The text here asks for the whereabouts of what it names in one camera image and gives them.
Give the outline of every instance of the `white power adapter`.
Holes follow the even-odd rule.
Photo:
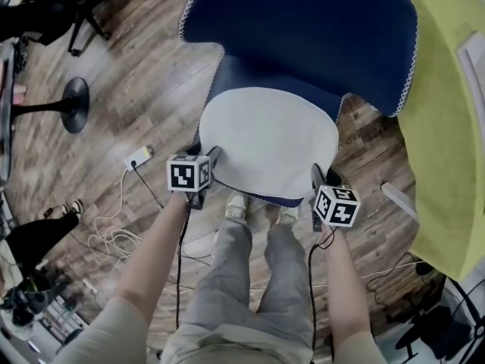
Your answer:
[[[141,149],[137,149],[133,154],[128,156],[124,160],[124,164],[129,171],[133,170],[132,162],[135,162],[135,167],[138,168],[143,163],[147,162],[153,156],[153,150],[151,147],[143,146]]]

